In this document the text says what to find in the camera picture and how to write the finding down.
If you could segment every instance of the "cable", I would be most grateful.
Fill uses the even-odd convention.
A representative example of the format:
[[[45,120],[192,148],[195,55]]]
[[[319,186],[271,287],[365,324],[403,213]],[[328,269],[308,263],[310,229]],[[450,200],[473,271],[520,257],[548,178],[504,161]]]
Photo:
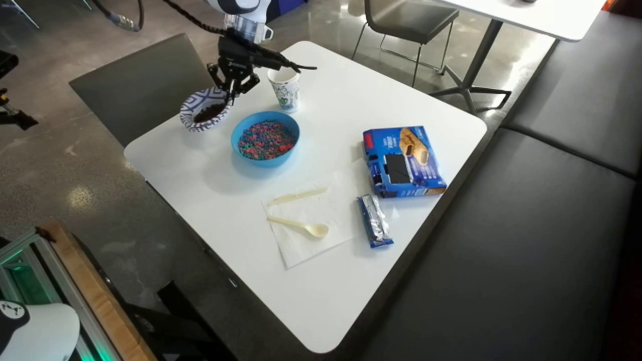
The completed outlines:
[[[93,0],[95,7],[104,14],[104,19],[109,19],[115,27],[119,28],[125,28],[125,30],[130,30],[130,33],[141,33],[142,27],[144,27],[144,7],[142,7],[142,0],[139,0],[139,22],[122,16],[122,14],[117,14],[113,10],[109,10],[101,0]]]
[[[208,27],[205,22],[200,22],[197,16],[189,14],[184,8],[180,8],[177,3],[173,0],[162,0],[165,5],[169,5],[173,10],[177,10],[178,14],[182,14],[189,22],[192,22],[195,27],[202,28],[205,33],[213,33],[213,34],[224,34],[224,28],[215,28]]]

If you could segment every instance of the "gray chair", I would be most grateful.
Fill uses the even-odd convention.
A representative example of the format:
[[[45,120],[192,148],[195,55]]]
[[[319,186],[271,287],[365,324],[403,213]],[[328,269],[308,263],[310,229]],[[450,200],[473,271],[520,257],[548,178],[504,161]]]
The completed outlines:
[[[365,25],[361,27],[359,40],[354,50],[357,55],[359,42],[364,38],[365,27],[383,37],[396,37],[409,42],[418,42],[413,80],[418,80],[418,66],[424,44],[433,40],[445,27],[450,27],[447,40],[442,55],[442,65],[437,72],[443,75],[443,59],[450,44],[450,34],[454,30],[454,20],[460,16],[456,8],[440,7],[430,0],[365,0]]]
[[[8,10],[20,12],[34,28],[41,30],[41,25],[17,0],[0,3],[0,8],[8,8]]]
[[[125,146],[180,110],[197,90],[213,86],[184,34],[142,48],[70,83],[75,93]]]

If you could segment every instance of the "white table top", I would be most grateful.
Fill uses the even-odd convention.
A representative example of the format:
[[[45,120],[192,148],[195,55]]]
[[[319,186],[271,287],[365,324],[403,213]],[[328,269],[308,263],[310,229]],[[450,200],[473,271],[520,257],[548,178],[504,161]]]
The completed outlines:
[[[578,42],[600,14],[604,0],[440,0],[501,22]]]
[[[301,144],[282,169],[250,169],[228,144],[242,117],[277,106],[264,70],[256,70],[260,84],[237,101],[218,129],[186,132],[175,117],[128,144],[125,155],[308,349],[328,353],[348,336],[442,198],[383,200],[396,245],[372,251],[357,213],[357,197],[369,193],[364,131],[424,124],[450,183],[485,124],[317,44],[298,42],[285,56],[319,70],[301,76],[304,106],[293,115]],[[288,269],[264,221],[264,202],[328,177],[346,184],[333,202],[338,213],[354,217],[354,239]]]

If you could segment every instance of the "cardboard box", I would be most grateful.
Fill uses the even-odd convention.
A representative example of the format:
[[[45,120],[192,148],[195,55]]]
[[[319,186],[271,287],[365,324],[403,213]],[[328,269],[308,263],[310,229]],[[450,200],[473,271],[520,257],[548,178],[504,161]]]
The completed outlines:
[[[424,126],[365,131],[364,148],[377,197],[424,197],[447,188]]]

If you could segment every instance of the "black bench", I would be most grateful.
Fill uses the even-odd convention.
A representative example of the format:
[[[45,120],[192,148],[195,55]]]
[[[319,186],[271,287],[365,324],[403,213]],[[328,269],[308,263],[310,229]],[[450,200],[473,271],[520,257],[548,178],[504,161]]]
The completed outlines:
[[[364,338],[364,359],[589,361],[622,348],[611,346],[631,338],[619,319],[642,277],[641,61],[642,22],[606,12],[550,52]]]

